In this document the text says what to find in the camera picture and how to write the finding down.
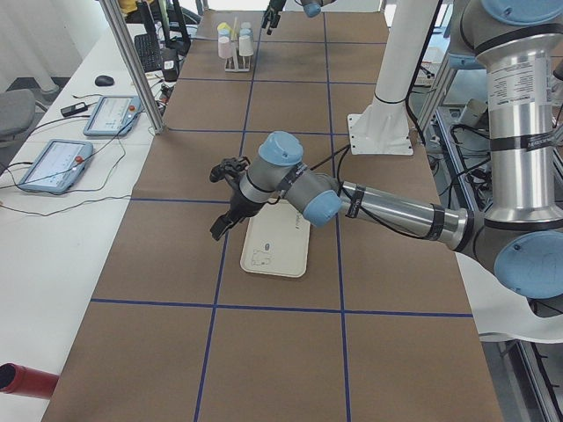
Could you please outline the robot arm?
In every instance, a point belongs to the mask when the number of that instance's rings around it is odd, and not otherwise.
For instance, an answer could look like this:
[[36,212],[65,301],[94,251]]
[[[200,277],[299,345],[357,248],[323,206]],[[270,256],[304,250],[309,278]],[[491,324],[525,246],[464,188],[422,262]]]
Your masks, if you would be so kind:
[[486,70],[493,195],[488,210],[449,209],[433,201],[427,158],[413,152],[410,142],[394,145],[390,134],[403,99],[376,90],[349,129],[352,148],[376,158],[339,161],[342,170],[365,171],[368,186],[312,171],[295,136],[273,132],[254,160],[226,159],[212,170],[211,180],[225,180],[232,195],[211,236],[222,237],[278,194],[316,227],[340,214],[373,222],[401,236],[445,244],[519,295],[561,295],[562,211],[553,187],[548,85],[551,52],[561,38],[559,1],[455,4],[451,52],[474,58]]
[[[283,11],[286,0],[270,0],[266,10],[263,13],[262,20],[261,20],[261,28],[267,30],[267,34],[270,35],[272,31],[278,26],[281,12]],[[321,9],[328,5],[332,4],[333,0],[323,1],[323,0],[301,0],[296,1],[296,4],[303,8],[305,15],[308,18],[316,17],[320,12]]]

